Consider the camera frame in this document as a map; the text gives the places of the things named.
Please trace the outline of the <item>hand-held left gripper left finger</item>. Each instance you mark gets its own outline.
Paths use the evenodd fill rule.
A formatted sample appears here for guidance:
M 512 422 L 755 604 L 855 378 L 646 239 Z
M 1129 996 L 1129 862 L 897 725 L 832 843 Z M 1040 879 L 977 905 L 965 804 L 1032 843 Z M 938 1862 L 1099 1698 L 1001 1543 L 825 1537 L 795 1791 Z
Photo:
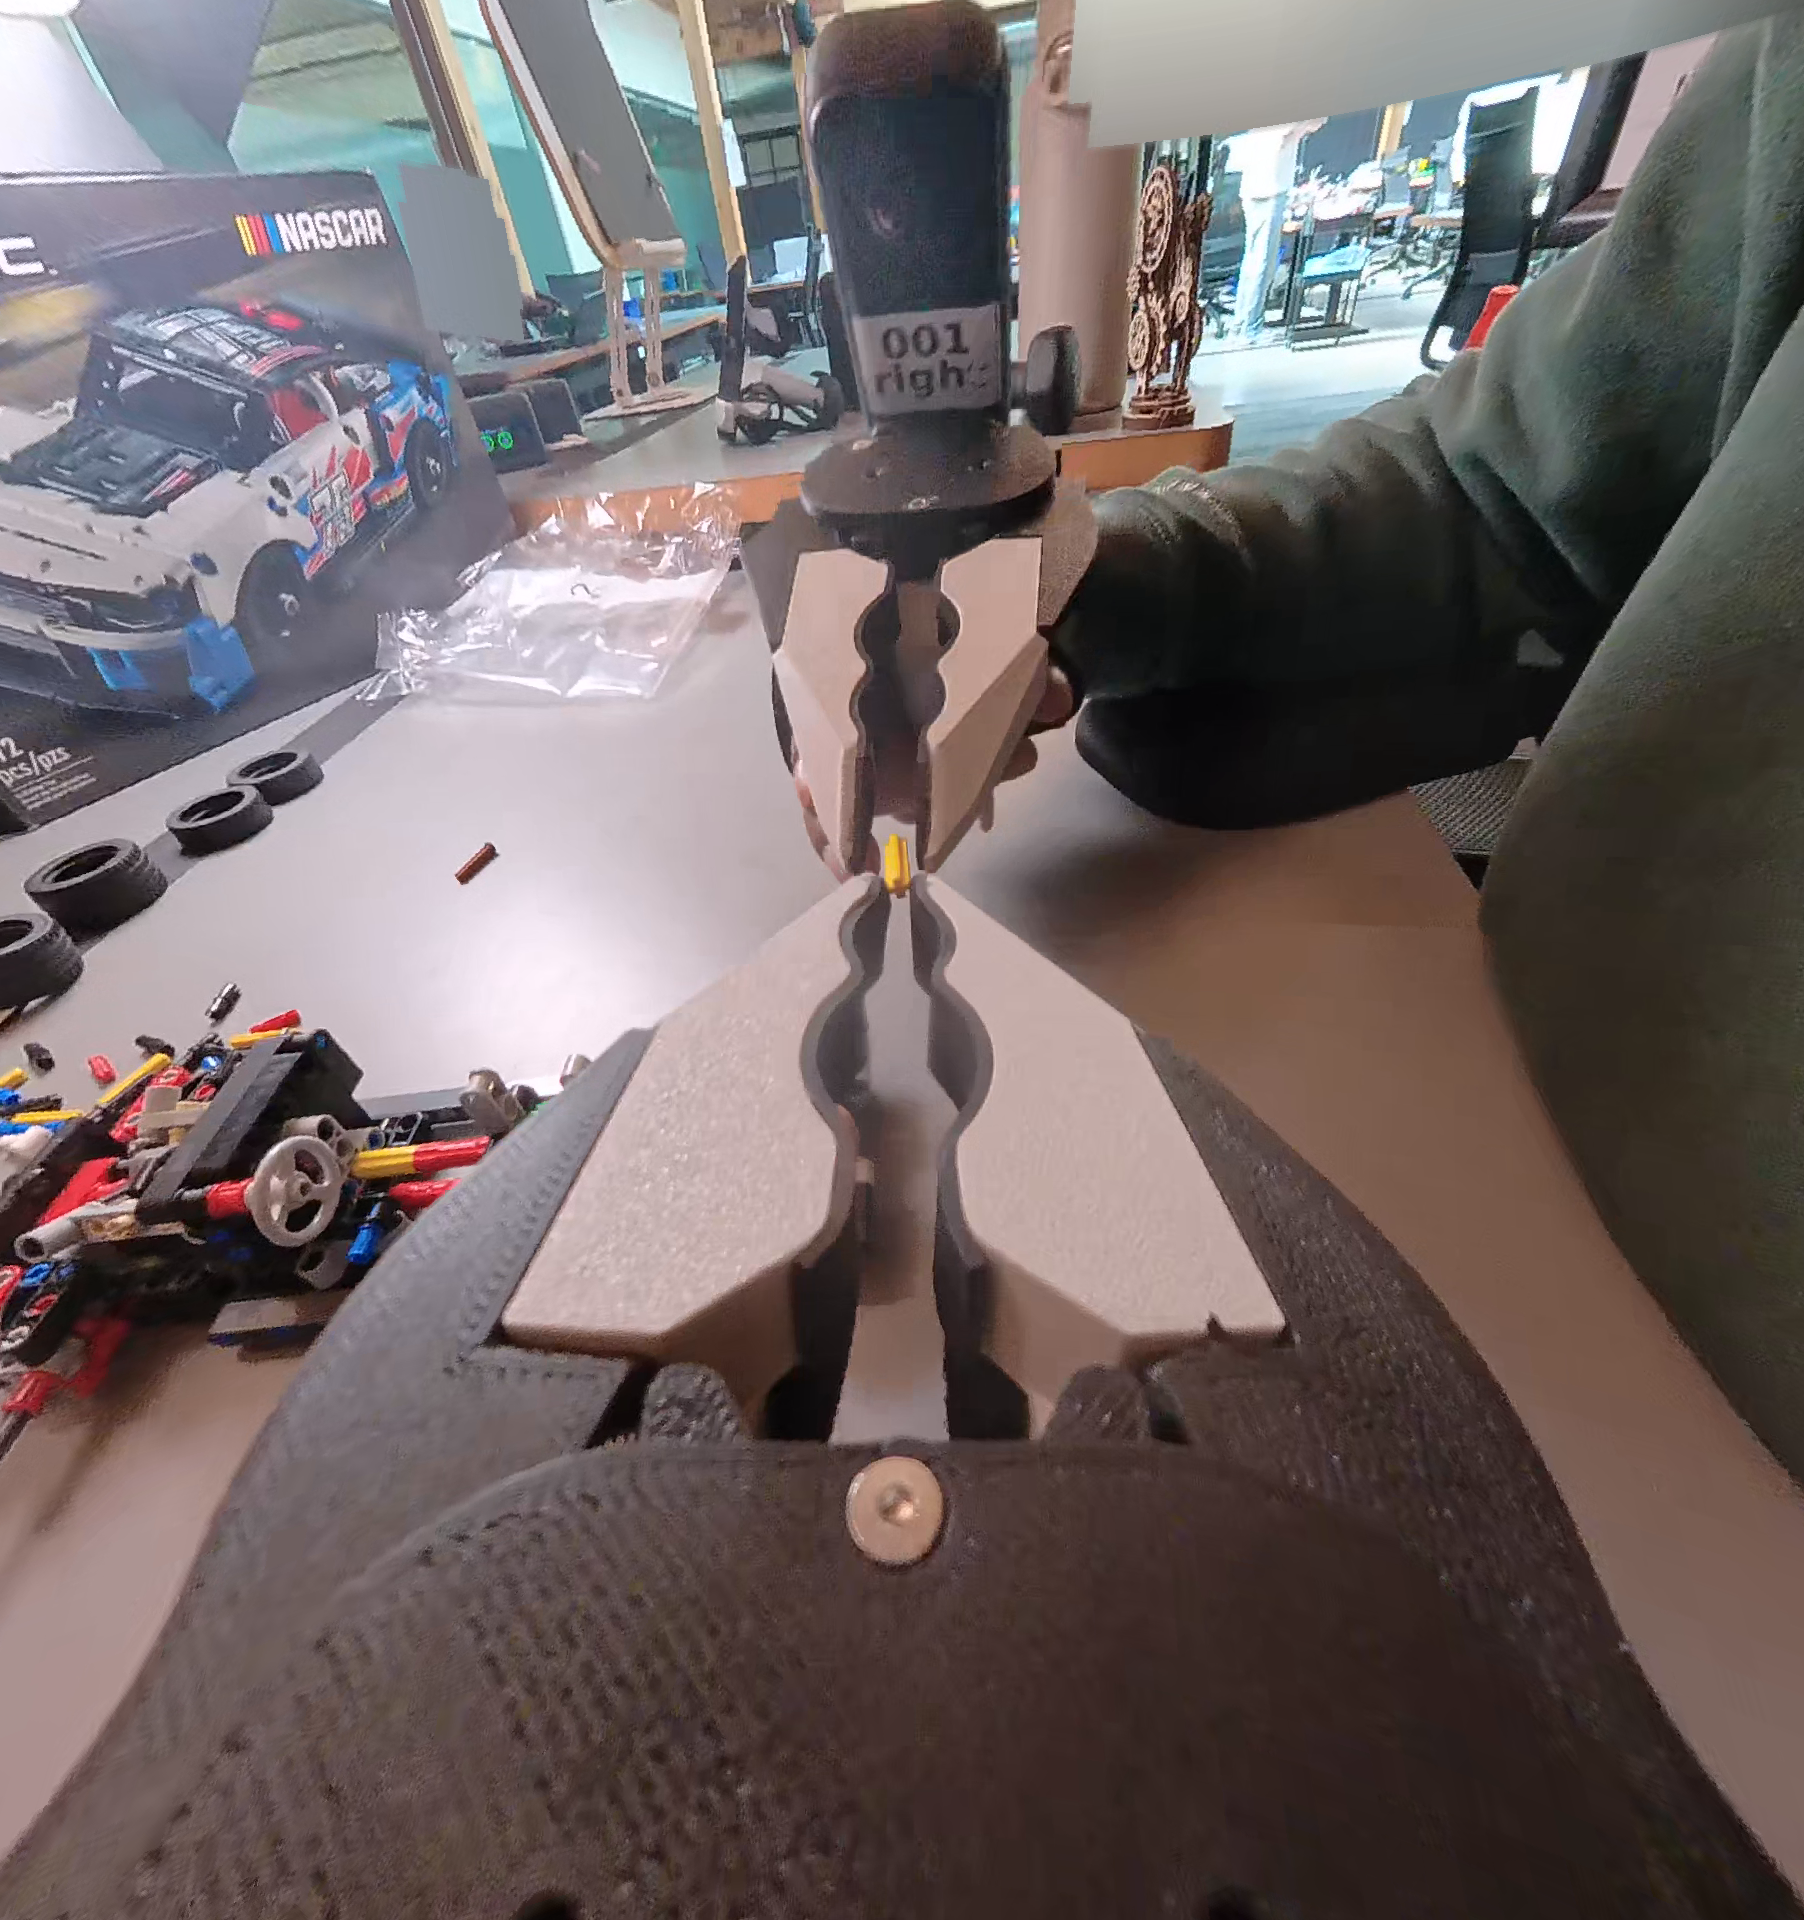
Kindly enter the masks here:
M 770 1436 L 828 1436 L 858 1317 L 885 888 L 844 883 L 662 1020 L 497 1332 L 712 1372 Z

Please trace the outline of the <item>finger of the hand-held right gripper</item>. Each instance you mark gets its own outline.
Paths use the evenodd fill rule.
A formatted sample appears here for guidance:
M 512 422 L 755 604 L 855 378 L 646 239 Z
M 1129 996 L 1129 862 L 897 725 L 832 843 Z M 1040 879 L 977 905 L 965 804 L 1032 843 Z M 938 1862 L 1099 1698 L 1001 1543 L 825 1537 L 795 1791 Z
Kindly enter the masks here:
M 904 816 L 904 692 L 889 567 L 807 552 L 773 656 L 773 692 L 815 849 L 846 879 L 880 865 L 874 826 Z
M 952 639 L 920 679 L 914 858 L 938 870 L 977 823 L 1046 689 L 1040 540 L 996 536 L 938 567 Z

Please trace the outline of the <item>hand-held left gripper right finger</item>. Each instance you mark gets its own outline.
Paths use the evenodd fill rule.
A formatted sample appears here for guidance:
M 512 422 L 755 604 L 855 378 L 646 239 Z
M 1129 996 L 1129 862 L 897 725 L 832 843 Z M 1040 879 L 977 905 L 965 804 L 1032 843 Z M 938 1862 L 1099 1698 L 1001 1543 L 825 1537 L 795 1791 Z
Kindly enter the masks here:
M 1149 1038 L 941 879 L 910 888 L 952 1436 L 1028 1436 L 1086 1372 L 1140 1378 L 1287 1317 Z

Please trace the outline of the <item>lego car chassis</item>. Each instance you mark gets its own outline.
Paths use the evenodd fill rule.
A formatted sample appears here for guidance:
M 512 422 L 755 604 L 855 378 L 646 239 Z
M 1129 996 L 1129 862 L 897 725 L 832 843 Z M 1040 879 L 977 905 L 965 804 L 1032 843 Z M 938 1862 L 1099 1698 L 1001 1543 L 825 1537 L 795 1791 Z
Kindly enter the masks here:
M 355 1057 L 303 1023 L 206 1104 L 156 1093 L 123 1138 L 97 1122 L 0 1138 L 0 1467 L 56 1403 L 97 1396 L 136 1332 L 187 1324 L 241 1357 L 308 1347 L 555 1098 L 496 1069 L 382 1099 L 357 1084 Z

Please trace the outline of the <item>black lego set box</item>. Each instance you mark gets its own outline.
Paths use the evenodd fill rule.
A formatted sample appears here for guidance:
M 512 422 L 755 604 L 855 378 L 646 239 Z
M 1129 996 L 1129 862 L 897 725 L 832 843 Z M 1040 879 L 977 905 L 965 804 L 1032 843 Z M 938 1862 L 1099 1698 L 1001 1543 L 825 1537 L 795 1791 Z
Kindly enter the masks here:
M 509 530 L 369 172 L 0 176 L 0 835 L 361 683 Z

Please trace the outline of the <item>clear plastic bag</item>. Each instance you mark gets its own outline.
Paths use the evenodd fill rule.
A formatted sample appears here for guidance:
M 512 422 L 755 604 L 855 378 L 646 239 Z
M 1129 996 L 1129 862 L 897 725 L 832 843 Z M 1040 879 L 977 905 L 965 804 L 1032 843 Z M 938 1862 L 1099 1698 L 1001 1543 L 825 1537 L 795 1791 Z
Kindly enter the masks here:
M 570 498 L 458 577 L 442 610 L 387 610 L 361 704 L 624 704 L 658 695 L 739 552 L 712 482 Z

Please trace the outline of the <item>beige round pillar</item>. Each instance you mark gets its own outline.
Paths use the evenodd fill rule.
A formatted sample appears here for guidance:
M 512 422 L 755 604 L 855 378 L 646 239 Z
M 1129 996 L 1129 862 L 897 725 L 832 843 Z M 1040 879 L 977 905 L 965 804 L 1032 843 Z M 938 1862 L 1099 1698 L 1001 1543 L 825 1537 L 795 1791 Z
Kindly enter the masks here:
M 1113 428 L 1129 385 L 1129 269 L 1140 145 L 1090 142 L 1072 97 L 1075 2 L 1034 5 L 1032 75 L 1020 97 L 1016 355 L 1067 326 L 1080 348 L 1075 428 Z

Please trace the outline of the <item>wooden gear model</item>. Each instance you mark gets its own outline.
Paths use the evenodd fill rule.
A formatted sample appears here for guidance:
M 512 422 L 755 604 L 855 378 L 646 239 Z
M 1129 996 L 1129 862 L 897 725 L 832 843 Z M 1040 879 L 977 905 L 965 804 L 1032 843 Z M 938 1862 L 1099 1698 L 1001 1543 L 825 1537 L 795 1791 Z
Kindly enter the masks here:
M 1213 211 L 1204 169 L 1181 156 L 1152 159 L 1140 184 L 1123 400 L 1128 428 L 1193 422 L 1189 370 L 1202 346 L 1202 248 Z

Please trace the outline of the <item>black mesh chair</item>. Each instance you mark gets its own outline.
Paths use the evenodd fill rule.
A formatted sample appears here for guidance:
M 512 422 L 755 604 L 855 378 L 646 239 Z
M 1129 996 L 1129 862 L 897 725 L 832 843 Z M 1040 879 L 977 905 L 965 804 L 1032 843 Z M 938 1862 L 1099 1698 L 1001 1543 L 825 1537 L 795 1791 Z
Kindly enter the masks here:
M 1475 892 L 1484 886 L 1493 846 L 1530 768 L 1533 755 L 1511 755 L 1482 768 L 1411 788 L 1418 810 L 1441 831 L 1453 865 Z

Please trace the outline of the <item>person's green sweatshirt torso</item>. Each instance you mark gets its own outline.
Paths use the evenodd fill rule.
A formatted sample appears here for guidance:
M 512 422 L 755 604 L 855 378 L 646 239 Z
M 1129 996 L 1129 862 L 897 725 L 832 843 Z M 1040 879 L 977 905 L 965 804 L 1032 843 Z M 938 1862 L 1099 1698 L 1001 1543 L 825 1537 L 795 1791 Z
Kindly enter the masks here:
M 1804 11 L 1723 36 L 1599 241 L 1699 482 L 1490 865 L 1500 996 L 1638 1278 L 1804 1493 Z

